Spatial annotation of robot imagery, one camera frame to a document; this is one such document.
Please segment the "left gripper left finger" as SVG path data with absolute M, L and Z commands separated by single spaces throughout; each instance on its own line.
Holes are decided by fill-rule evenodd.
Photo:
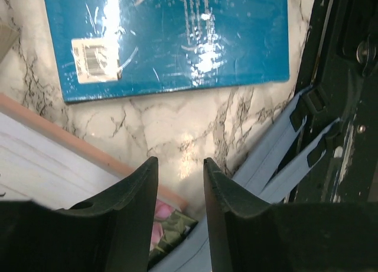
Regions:
M 1 202 L 2 271 L 146 271 L 158 159 L 70 209 Z

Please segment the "blue student backpack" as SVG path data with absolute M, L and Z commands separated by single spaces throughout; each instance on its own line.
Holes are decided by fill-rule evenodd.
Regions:
M 339 119 L 326 126 L 278 174 L 282 159 L 309 117 L 324 111 L 327 97 L 321 86 L 308 87 L 290 101 L 234 175 L 234 182 L 268 203 L 278 203 L 309 173 L 327 151 L 341 143 Z M 152 271 L 211 271 L 207 218 Z

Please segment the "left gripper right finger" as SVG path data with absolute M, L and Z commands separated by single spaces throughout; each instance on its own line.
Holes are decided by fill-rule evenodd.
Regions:
M 377 270 L 377 203 L 270 204 L 203 170 L 213 271 Z

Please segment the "blue plastic-wrapped book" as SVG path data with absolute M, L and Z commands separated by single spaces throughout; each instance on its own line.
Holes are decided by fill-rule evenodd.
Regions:
M 67 103 L 289 79 L 288 0 L 44 0 Z

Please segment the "designer fate flower book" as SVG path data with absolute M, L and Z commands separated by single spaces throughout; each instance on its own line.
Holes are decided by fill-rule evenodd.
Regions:
M 70 209 L 135 170 L 1 95 L 1 202 Z M 156 205 L 181 211 L 187 203 L 158 184 Z

